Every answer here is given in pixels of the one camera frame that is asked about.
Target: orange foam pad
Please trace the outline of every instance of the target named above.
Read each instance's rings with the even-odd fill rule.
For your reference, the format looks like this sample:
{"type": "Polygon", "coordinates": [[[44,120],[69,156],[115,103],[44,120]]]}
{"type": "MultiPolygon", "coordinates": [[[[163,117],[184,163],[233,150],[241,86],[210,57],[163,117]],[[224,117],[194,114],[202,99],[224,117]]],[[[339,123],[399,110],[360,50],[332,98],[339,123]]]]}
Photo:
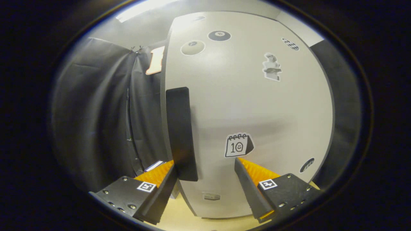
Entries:
{"type": "Polygon", "coordinates": [[[165,164],[155,167],[154,169],[137,176],[136,180],[145,181],[148,183],[156,184],[157,188],[163,182],[170,168],[173,166],[174,161],[171,160],[165,164]]]}
{"type": "Polygon", "coordinates": [[[272,172],[266,168],[259,166],[258,164],[254,164],[253,162],[250,162],[243,158],[238,159],[244,165],[245,169],[248,172],[248,175],[251,177],[256,187],[260,181],[274,179],[280,176],[275,172],[272,172]]]}

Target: white wall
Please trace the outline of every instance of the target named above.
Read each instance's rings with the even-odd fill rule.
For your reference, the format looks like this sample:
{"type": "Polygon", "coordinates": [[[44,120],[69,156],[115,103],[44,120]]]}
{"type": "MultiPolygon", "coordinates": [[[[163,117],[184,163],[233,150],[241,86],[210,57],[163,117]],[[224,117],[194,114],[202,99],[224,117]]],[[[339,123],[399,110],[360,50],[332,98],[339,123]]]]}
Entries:
{"type": "Polygon", "coordinates": [[[111,18],[88,35],[131,48],[147,46],[167,38],[173,19],[178,16],[203,11],[239,11],[275,19],[280,10],[259,0],[180,0],[165,7],[144,12],[120,23],[111,18]]]}
{"type": "Polygon", "coordinates": [[[275,19],[296,33],[308,46],[324,40],[322,36],[310,27],[284,11],[281,11],[275,19]]]}

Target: checkered flag sticker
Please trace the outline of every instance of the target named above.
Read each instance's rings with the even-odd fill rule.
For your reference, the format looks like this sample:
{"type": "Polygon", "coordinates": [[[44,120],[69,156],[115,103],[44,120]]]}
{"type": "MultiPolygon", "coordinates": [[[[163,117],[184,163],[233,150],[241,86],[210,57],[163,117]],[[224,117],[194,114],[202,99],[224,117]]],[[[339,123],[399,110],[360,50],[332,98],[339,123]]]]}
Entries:
{"type": "Polygon", "coordinates": [[[295,51],[299,51],[299,50],[300,50],[300,48],[299,48],[295,43],[290,42],[290,41],[288,41],[288,40],[285,39],[285,38],[282,38],[281,40],[282,40],[287,46],[291,47],[293,50],[295,50],[295,51]]]}

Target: small label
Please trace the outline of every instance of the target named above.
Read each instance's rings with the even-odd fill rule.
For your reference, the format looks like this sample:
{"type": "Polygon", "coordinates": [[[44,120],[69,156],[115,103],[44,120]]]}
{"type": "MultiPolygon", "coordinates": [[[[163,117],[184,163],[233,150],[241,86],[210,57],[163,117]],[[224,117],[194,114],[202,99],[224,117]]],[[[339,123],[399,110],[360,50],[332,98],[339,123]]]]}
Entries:
{"type": "Polygon", "coordinates": [[[221,196],[216,193],[203,192],[203,198],[208,201],[218,201],[221,199],[221,196]]]}
{"type": "Polygon", "coordinates": [[[153,189],[154,189],[154,187],[156,187],[156,186],[157,186],[157,185],[152,184],[152,183],[143,182],[143,183],[141,183],[141,185],[139,185],[139,186],[137,187],[137,189],[138,189],[138,190],[141,190],[141,191],[145,191],[145,192],[152,192],[153,189]]]}
{"type": "Polygon", "coordinates": [[[264,190],[277,187],[277,184],[272,179],[260,181],[259,184],[264,190]]]}
{"type": "Polygon", "coordinates": [[[279,73],[282,72],[280,69],[281,65],[277,62],[277,57],[272,53],[265,53],[264,57],[267,61],[263,62],[263,73],[264,77],[267,79],[280,81],[279,73]]]}
{"type": "Polygon", "coordinates": [[[314,163],[314,158],[307,160],[307,162],[301,167],[300,173],[304,172],[310,165],[314,163]]]}
{"type": "Polygon", "coordinates": [[[224,157],[245,156],[254,150],[254,144],[250,134],[237,133],[228,135],[224,157]]]}

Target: orange sticker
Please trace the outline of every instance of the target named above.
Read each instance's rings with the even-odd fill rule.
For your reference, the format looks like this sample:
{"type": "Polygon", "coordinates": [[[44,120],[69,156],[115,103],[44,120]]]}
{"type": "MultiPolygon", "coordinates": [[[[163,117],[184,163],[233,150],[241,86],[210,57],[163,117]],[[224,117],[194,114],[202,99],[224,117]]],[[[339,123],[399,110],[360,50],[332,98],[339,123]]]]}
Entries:
{"type": "Polygon", "coordinates": [[[150,67],[147,69],[145,74],[155,74],[161,71],[161,63],[163,61],[164,46],[153,49],[151,51],[152,57],[150,62],[150,67]]]}

